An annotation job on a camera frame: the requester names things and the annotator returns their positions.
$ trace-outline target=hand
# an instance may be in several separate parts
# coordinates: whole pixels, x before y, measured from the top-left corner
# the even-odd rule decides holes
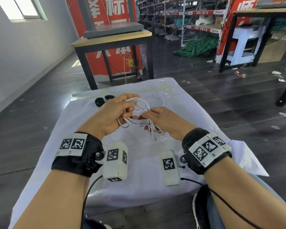
[[[151,119],[160,129],[167,131],[173,139],[180,141],[190,131],[197,128],[165,107],[151,108],[150,111],[139,116],[139,119],[142,118]]]
[[[77,131],[86,132],[102,140],[104,136],[113,133],[120,127],[118,119],[121,124],[125,124],[126,121],[123,117],[132,117],[135,102],[133,100],[126,100],[133,97],[140,98],[140,95],[123,94],[107,101],[96,113],[86,120]]]

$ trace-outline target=forearm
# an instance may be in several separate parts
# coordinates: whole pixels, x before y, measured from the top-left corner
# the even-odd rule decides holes
[[[13,228],[80,228],[88,184],[88,177],[52,170]]]
[[[227,157],[204,173],[209,187],[261,228],[286,228],[286,205]],[[212,194],[227,229],[253,228]]]

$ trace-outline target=metal table frame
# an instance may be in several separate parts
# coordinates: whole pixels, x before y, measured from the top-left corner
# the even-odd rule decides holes
[[[286,11],[284,11],[284,10],[286,10],[286,8],[283,8],[283,9],[252,9],[252,10],[248,10],[248,11],[236,11],[236,12],[234,12],[233,17],[232,17],[230,30],[229,30],[229,34],[228,34],[228,38],[226,40],[225,48],[223,51],[223,55],[222,55],[222,59],[221,59],[220,67],[219,67],[219,72],[223,72],[224,69],[226,68],[226,66],[225,66],[226,58],[228,57],[229,48],[231,46],[232,37],[234,34],[234,29],[236,27],[236,22],[237,22],[238,17],[270,18],[270,22],[269,22],[269,24],[266,28],[266,31],[262,37],[261,44],[259,46],[259,49],[257,50],[257,54],[255,55],[253,62],[249,62],[249,63],[244,64],[246,66],[249,66],[249,65],[256,66],[268,39],[271,37],[271,31],[272,31],[272,28],[275,24],[276,19],[277,18],[286,18]],[[231,69],[234,67],[239,67],[239,65],[241,65],[241,64],[228,66],[228,68]]]
[[[75,47],[75,51],[77,53],[78,59],[83,67],[85,76],[88,80],[88,83],[90,85],[91,90],[98,89],[94,76],[92,74],[89,62],[86,57],[86,53],[90,52],[96,52],[96,51],[102,51],[105,65],[108,71],[109,79],[112,81],[112,78],[119,78],[124,77],[124,75],[115,75],[112,76],[110,72],[109,63],[105,54],[105,50],[108,49],[115,49],[119,47],[127,47],[127,46],[133,46],[133,45],[140,45],[140,44],[146,44],[146,60],[147,60],[147,67],[148,67],[148,79],[154,78],[154,65],[153,65],[153,54],[152,54],[152,36],[147,37],[141,37],[141,38],[133,38],[133,39],[127,39],[127,40],[121,40],[121,41],[115,41],[115,42],[106,42],[101,44],[95,44],[95,45],[88,45],[88,46],[79,46]],[[135,65],[137,65],[137,55],[134,50],[134,61]]]

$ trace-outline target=metal screw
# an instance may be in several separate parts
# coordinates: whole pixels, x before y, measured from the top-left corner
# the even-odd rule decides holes
[[[180,161],[181,161],[182,163],[187,163],[187,160],[186,160],[186,158],[185,158],[185,155],[181,156]]]

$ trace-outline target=blue pants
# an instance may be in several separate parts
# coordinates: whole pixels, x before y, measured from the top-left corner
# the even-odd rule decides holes
[[[279,200],[285,203],[285,201],[280,196],[278,196],[278,194],[270,186],[268,186],[263,180],[261,180],[259,177],[257,177],[254,174],[250,174],[250,175],[256,181],[258,181],[263,187],[269,190],[275,197],[277,197]],[[208,210],[211,229],[225,229],[225,226],[221,220],[221,217],[219,215],[219,212],[217,210],[217,207],[215,205],[212,195],[210,195],[208,198],[207,210]]]

